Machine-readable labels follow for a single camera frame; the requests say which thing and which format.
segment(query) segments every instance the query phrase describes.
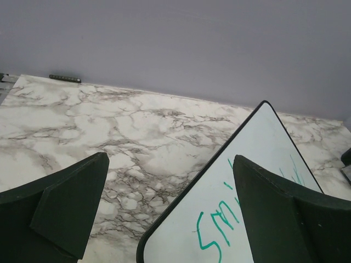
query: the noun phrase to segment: marble pattern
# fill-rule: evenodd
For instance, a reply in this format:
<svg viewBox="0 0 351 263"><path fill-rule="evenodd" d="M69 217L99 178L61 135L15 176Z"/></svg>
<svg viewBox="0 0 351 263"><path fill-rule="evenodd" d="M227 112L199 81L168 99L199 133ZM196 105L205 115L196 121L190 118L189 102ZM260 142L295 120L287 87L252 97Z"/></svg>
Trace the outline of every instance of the marble pattern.
<svg viewBox="0 0 351 263"><path fill-rule="evenodd" d="M83 263L135 262L139 238L252 109L21 76L0 106L0 192L105 151L110 169ZM279 114L325 193L351 200L339 121Z"/></svg>

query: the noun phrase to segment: white writing surface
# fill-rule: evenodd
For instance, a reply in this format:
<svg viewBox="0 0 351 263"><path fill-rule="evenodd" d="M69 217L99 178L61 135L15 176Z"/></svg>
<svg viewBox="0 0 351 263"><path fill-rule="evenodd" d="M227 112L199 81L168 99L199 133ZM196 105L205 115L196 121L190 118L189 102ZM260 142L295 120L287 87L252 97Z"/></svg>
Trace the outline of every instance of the white writing surface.
<svg viewBox="0 0 351 263"><path fill-rule="evenodd" d="M253 262L234 184L235 155L321 192L274 110L262 103L146 240L145 263Z"/></svg>

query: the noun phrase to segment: black strip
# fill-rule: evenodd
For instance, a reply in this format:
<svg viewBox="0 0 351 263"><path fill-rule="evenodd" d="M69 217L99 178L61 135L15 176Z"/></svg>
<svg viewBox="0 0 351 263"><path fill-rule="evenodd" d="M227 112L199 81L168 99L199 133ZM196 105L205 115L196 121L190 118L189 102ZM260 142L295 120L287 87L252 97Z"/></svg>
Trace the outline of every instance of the black strip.
<svg viewBox="0 0 351 263"><path fill-rule="evenodd" d="M238 127L238 129L234 132L234 134L224 143L224 145L218 150L218 152L210 159L210 161L205 165L205 167L192 179L189 185L184 189L183 192L166 208L166 210L156 219L156 221L150 226L150 228L143 234L141 237L138 248L137 248L137 263L145 263L144 262L144 249L145 245L149 239L149 237L155 232L155 230L162 224L162 222L168 217L168 215L173 211L173 209L180 203L180 201L186 196L186 194L192 189L192 187L199 181L199 179L205 174L205 172L210 168L210 166L214 163L214 161L222 154L222 152L227 148L227 146L234 140L234 138L238 135L238 133L243 129L243 127L248 123L248 121L255 115L255 113L262 107L263 104L268 104L273 112L275 113L276 117L278 118L280 124L283 126L284 131L286 132L287 136L290 138L293 146L296 148L298 154L300 155L301 159L303 160L304 164L306 165L307 169L311 173L313 179L316 181L320 191L323 193L322 188L318 184L316 178L312 174L311 170L309 169L308 165L306 164L305 160L303 159L300 151L296 147L295 143L291 139L289 133L287 132L286 128L284 127L282 121L276 114L276 111L273 109L272 105L264 100L262 101L251 114L244 120L244 122Z"/></svg>

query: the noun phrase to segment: small whiteboard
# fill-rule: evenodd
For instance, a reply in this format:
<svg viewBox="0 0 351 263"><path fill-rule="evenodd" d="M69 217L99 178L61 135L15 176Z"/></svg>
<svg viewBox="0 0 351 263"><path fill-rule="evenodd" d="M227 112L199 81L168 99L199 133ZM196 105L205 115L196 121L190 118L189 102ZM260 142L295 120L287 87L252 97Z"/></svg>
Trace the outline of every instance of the small whiteboard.
<svg viewBox="0 0 351 263"><path fill-rule="evenodd" d="M253 262L234 184L235 155L322 192L276 112L263 101L146 231L137 263Z"/></svg>

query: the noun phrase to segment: marble table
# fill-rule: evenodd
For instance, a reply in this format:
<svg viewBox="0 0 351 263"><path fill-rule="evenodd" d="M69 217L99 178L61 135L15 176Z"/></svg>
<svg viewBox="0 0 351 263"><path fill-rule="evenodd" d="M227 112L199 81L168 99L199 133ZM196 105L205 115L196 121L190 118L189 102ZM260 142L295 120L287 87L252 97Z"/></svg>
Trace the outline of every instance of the marble table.
<svg viewBox="0 0 351 263"><path fill-rule="evenodd" d="M0 106L0 192L107 152L110 169L81 262L135 262L144 231L251 111L21 76ZM324 192L351 200L339 172L351 133L339 121L279 116Z"/></svg>

